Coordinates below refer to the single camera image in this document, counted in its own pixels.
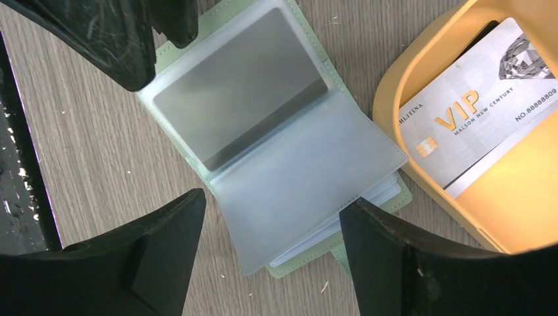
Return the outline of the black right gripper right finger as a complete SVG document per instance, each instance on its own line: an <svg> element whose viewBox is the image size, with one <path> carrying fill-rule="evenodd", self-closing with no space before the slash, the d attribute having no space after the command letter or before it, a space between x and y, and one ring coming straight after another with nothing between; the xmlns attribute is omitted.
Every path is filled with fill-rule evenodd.
<svg viewBox="0 0 558 316"><path fill-rule="evenodd" d="M340 213L361 315L556 315L557 246L507 255L360 198Z"/></svg>

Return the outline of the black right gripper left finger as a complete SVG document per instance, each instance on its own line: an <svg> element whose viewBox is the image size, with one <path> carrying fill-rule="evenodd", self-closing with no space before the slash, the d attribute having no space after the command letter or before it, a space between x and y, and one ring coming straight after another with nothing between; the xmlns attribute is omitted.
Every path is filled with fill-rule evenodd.
<svg viewBox="0 0 558 316"><path fill-rule="evenodd" d="M2 315L181 315L206 198L156 211L61 251L1 256Z"/></svg>

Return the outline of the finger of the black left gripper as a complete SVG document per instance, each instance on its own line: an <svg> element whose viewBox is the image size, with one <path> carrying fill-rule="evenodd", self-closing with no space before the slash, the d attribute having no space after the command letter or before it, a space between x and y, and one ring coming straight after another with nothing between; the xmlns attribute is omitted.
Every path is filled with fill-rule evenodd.
<svg viewBox="0 0 558 316"><path fill-rule="evenodd" d="M155 77L147 1L4 0L130 92Z"/></svg>
<svg viewBox="0 0 558 316"><path fill-rule="evenodd" d="M152 26L178 49L188 46L199 32L198 0L151 0Z"/></svg>

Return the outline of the green card holder wallet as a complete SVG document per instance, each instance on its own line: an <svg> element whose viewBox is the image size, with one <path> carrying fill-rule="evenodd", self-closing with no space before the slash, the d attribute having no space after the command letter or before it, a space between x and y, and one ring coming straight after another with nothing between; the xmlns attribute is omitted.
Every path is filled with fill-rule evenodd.
<svg viewBox="0 0 558 316"><path fill-rule="evenodd" d="M210 171L153 99L273 8L283 11L328 90ZM359 108L295 1L221 1L200 16L187 47L158 48L155 71L138 97L214 195L243 274L267 269L282 278L328 252L347 265L340 211L359 198L389 213L411 201L399 175L406 155Z"/></svg>

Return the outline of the silver VIP diamond card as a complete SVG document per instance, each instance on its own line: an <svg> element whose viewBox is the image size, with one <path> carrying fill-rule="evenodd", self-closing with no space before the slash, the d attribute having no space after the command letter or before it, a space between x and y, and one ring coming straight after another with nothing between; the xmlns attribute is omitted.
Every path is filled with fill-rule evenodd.
<svg viewBox="0 0 558 316"><path fill-rule="evenodd" d="M507 18L400 108L399 129L444 187L556 100L557 79Z"/></svg>

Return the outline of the black VIP card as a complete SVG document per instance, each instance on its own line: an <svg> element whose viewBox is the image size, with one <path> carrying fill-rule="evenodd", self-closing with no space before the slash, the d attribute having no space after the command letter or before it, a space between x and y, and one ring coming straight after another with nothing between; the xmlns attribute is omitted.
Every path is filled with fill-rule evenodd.
<svg viewBox="0 0 558 316"><path fill-rule="evenodd" d="M327 90L283 11L273 8L153 102L213 171Z"/></svg>

